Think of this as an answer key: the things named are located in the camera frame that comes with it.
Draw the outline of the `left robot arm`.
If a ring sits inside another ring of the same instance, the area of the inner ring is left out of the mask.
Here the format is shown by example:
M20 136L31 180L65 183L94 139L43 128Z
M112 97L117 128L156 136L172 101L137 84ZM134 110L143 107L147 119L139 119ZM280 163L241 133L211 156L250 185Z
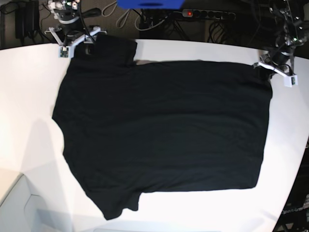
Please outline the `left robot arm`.
M258 24L257 29L263 29L276 36L275 45L259 57L253 68L262 71L268 79L278 74L283 77L286 87L298 84L297 74L294 72L294 52L309 40L309 22L301 16L301 1L299 0L270 0L268 9L275 20L274 26L262 24L261 10L255 12L259 6L256 0L251 2L253 18Z

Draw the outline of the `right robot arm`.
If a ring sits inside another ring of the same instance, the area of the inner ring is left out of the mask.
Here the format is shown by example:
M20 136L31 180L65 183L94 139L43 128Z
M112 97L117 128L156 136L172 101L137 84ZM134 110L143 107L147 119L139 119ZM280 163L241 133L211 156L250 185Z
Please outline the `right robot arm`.
M107 34L100 26L87 26L86 18L101 15L99 8L92 8L85 12L81 9L80 0L49 0L48 10L54 15L59 24L49 27L44 33L50 33L58 44L60 58L73 58L75 49L82 45L84 53L90 55L95 47L97 37Z

